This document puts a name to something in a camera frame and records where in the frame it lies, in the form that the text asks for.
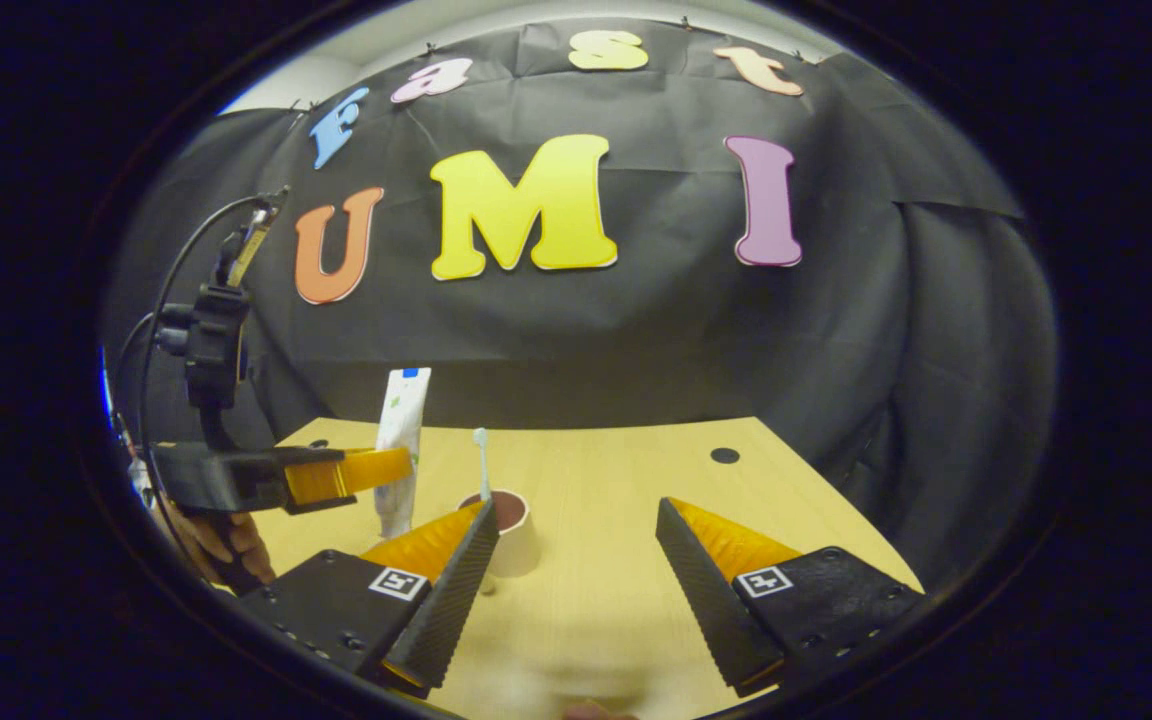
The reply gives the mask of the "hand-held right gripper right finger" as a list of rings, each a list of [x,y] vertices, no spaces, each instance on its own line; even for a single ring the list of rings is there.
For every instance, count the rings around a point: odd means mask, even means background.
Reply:
[[[923,593],[846,548],[799,552],[664,497],[655,538],[723,683],[804,691],[876,647]]]

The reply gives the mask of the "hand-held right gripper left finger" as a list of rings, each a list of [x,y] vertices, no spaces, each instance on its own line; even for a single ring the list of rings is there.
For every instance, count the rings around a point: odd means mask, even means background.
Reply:
[[[425,697],[444,685],[498,539],[497,502],[476,498],[362,555],[316,553],[236,602],[311,659]]]

